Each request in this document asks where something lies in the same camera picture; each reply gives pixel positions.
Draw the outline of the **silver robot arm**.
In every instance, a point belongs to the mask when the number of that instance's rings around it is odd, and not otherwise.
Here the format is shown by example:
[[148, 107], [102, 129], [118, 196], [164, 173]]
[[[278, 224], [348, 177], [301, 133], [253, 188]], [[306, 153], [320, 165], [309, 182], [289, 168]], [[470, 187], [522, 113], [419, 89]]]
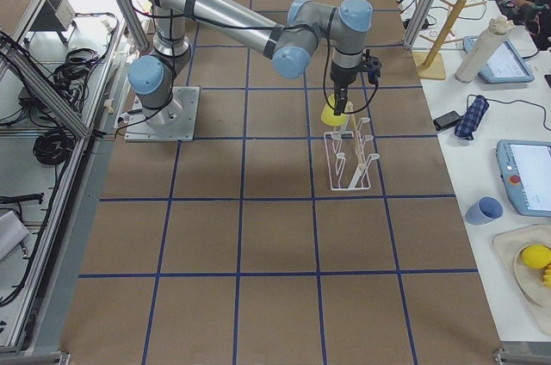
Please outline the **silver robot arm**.
[[365, 48], [373, 8], [366, 0], [344, 0], [331, 6], [295, 0], [288, 23], [281, 25], [233, 0], [149, 0], [169, 16], [181, 16], [219, 30], [270, 59], [282, 77], [295, 79], [309, 66], [322, 40], [332, 48], [327, 77], [334, 87], [329, 106], [335, 116], [344, 114], [348, 88], [360, 72], [377, 85], [381, 62]]

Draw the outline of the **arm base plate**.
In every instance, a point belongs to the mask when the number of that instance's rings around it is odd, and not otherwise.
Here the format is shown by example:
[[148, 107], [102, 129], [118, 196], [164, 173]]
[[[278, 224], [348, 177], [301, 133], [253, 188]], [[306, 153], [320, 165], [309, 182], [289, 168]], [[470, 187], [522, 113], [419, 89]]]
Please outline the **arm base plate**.
[[197, 86], [174, 87], [171, 103], [150, 120], [145, 121], [147, 116], [153, 115], [153, 111], [148, 109], [145, 110], [146, 114], [139, 112], [130, 116], [125, 141], [192, 141], [200, 93], [201, 88]]

